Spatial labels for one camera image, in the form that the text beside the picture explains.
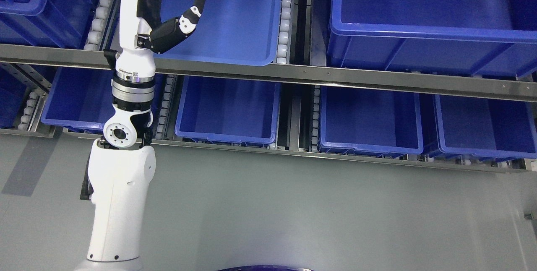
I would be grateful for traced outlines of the blue robot base edge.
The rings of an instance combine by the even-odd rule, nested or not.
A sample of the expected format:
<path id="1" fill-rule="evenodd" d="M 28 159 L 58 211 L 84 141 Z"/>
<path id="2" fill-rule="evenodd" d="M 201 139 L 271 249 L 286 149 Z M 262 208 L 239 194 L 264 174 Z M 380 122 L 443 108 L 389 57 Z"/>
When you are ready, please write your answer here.
<path id="1" fill-rule="evenodd" d="M 311 271 L 311 269 L 284 265 L 248 265 L 220 269 L 220 271 Z"/>

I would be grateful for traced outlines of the blue bin behind arm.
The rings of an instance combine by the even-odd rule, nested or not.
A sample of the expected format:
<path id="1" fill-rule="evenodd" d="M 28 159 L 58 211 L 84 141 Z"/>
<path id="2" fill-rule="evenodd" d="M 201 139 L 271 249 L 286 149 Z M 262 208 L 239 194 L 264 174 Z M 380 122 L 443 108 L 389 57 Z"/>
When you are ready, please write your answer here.
<path id="1" fill-rule="evenodd" d="M 115 114 L 112 78 L 115 71 L 60 67 L 56 71 L 42 122 L 74 132 L 101 135 Z"/>

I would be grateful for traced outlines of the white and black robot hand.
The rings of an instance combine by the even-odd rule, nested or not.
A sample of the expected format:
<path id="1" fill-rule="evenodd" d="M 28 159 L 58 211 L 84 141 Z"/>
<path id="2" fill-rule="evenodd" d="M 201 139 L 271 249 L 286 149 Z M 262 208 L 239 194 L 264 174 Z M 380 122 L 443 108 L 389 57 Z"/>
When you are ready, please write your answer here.
<path id="1" fill-rule="evenodd" d="M 147 83 L 156 72 L 154 54 L 162 54 L 196 30 L 206 0 L 194 0 L 179 17 L 161 20 L 162 0 L 121 0 L 119 36 L 122 53 L 116 61 L 119 78 Z"/>

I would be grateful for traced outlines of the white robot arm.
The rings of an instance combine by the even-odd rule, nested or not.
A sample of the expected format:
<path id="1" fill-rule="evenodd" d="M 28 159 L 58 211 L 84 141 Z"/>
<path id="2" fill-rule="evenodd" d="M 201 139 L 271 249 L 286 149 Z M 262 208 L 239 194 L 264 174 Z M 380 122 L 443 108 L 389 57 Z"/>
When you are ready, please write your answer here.
<path id="1" fill-rule="evenodd" d="M 141 229 L 149 184 L 155 175 L 151 143 L 155 62 L 148 49 L 111 56 L 113 116 L 92 143 L 87 180 L 95 206 L 86 258 L 77 271 L 140 271 Z"/>

